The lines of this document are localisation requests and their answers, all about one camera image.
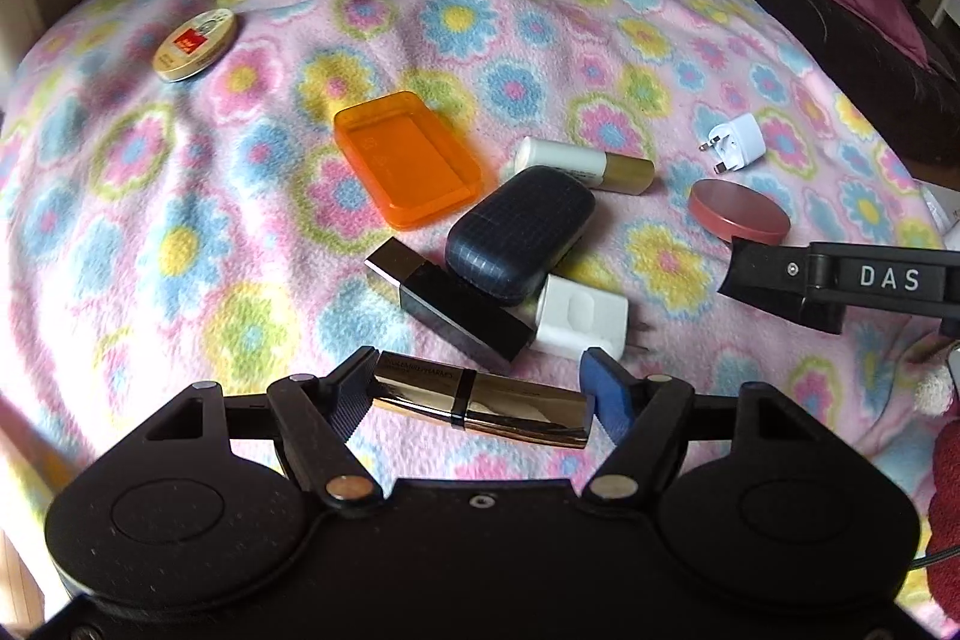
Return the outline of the round red compact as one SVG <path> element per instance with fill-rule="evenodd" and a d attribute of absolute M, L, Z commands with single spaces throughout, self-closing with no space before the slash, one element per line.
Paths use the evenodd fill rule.
<path fill-rule="evenodd" d="M 695 182 L 686 208 L 704 230 L 724 242 L 739 237 L 779 245 L 791 230 L 791 220 L 777 202 L 752 188 L 722 179 Z"/>

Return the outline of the gold lipstick tube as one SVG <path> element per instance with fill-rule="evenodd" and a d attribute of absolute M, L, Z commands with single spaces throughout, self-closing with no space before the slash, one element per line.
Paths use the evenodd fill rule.
<path fill-rule="evenodd" d="M 377 359 L 373 399 L 459 431 L 578 450 L 594 419 L 594 398 L 583 393 L 394 353 Z"/>

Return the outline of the white USB charger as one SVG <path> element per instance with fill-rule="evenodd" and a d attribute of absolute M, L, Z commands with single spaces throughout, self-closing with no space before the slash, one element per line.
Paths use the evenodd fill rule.
<path fill-rule="evenodd" d="M 537 299 L 530 347 L 569 360 L 600 347 L 621 359 L 628 349 L 630 314 L 630 302 L 622 294 L 548 275 Z"/>

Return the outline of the white UK plug adapter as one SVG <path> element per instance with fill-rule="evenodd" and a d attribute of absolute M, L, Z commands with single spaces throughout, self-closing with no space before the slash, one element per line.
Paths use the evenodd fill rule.
<path fill-rule="evenodd" d="M 759 161 L 766 154 L 766 142 L 755 115 L 747 112 L 711 128 L 698 149 L 715 156 L 715 172 L 722 175 Z"/>

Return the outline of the black rectangular lipstick box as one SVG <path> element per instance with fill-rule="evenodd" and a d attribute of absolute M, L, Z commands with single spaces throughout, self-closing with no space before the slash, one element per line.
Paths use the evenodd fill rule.
<path fill-rule="evenodd" d="M 509 372 L 534 339 L 523 320 L 395 237 L 373 250 L 364 266 L 405 314 L 496 374 Z"/>

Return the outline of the dark blue glasses case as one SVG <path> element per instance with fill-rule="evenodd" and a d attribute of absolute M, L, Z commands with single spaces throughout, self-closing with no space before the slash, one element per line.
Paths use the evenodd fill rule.
<path fill-rule="evenodd" d="M 521 170 L 449 229 L 444 262 L 498 304 L 522 304 L 581 239 L 594 211 L 594 193 L 573 175 Z"/>

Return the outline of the white and gold tube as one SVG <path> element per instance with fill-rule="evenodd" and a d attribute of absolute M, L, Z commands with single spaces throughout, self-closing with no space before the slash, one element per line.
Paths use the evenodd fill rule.
<path fill-rule="evenodd" d="M 592 190 L 622 195 L 641 195 L 656 179 L 649 159 L 524 136 L 514 152 L 514 172 L 537 166 L 561 170 Z"/>

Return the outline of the orange plastic box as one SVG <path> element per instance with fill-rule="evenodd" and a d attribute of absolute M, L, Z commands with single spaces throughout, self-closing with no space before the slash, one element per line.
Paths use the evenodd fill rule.
<path fill-rule="evenodd" d="M 480 161 L 415 92 L 393 92 L 340 110 L 334 138 L 394 229 L 436 223 L 482 197 Z"/>

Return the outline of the floral pink fleece blanket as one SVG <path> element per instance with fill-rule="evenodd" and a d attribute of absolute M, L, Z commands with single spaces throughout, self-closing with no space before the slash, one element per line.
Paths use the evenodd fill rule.
<path fill-rule="evenodd" d="M 729 250 L 688 211 L 709 131 L 752 117 L 737 182 L 791 241 L 940 242 L 866 103 L 755 0 L 83 0 L 2 117 L 2 528 L 51 608 L 53 494 L 187 383 L 262 392 L 363 344 L 457 362 L 368 259 L 441 262 L 529 140 L 652 167 L 560 266 L 630 302 L 638 369 L 769 381 L 931 502 L 935 326 L 822 335 L 723 298 Z"/>

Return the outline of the oval gold tin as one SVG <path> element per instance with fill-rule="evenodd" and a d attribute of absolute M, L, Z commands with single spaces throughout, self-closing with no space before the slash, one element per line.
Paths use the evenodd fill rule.
<path fill-rule="evenodd" d="M 238 17 L 228 8 L 195 14 L 156 49 L 151 66 L 163 81 L 179 83 L 210 68 L 235 42 Z"/>

